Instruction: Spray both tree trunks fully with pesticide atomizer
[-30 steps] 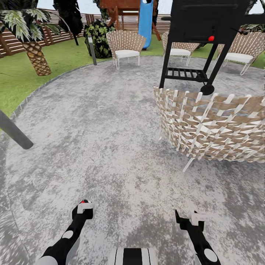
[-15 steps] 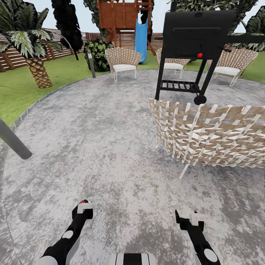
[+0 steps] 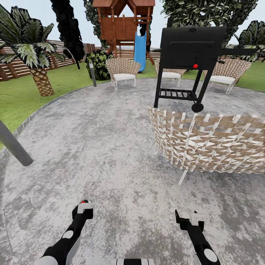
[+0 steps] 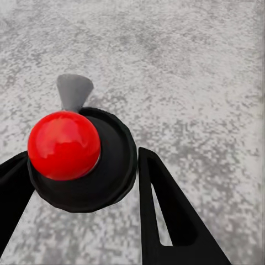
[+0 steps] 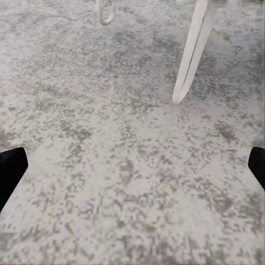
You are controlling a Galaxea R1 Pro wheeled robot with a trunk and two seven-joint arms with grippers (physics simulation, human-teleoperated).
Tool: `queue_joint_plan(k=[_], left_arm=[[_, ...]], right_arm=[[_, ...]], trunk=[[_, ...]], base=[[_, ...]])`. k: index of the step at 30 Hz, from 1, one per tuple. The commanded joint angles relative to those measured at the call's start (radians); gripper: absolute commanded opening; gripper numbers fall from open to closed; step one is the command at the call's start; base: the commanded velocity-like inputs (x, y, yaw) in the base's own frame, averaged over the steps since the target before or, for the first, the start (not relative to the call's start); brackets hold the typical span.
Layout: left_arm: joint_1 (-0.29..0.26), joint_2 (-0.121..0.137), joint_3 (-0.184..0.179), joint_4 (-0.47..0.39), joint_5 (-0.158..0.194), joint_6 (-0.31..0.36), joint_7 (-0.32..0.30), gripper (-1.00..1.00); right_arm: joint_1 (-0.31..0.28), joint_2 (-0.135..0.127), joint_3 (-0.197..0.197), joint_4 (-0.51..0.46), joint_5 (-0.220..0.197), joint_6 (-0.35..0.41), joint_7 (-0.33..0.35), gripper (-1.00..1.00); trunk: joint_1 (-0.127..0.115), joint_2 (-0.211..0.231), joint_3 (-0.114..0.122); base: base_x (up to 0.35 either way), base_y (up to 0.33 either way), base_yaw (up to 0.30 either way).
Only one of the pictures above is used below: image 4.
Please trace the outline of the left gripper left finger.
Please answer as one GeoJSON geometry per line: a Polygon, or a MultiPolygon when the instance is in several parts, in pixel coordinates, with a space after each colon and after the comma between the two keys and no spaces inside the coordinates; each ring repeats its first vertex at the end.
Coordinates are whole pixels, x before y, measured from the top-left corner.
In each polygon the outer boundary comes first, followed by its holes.
{"type": "Polygon", "coordinates": [[[0,164],[0,256],[35,190],[27,159],[25,151],[0,164]]]}

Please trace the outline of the pesticide atomizer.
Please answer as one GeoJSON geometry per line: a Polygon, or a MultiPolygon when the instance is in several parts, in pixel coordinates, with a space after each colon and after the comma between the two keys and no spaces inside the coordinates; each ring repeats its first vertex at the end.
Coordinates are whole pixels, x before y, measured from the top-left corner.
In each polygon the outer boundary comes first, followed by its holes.
{"type": "Polygon", "coordinates": [[[34,125],[28,141],[29,178],[51,206],[95,213],[132,195],[139,152],[129,127],[100,108],[85,108],[91,79],[65,73],[55,79],[65,107],[34,125]]]}

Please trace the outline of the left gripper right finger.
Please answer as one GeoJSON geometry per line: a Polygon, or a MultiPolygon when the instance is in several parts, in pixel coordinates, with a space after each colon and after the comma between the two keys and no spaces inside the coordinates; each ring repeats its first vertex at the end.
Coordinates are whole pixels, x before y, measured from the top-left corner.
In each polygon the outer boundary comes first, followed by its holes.
{"type": "Polygon", "coordinates": [[[163,161],[139,148],[142,265],[231,265],[163,161]],[[152,187],[173,246],[160,242],[152,187]]]}

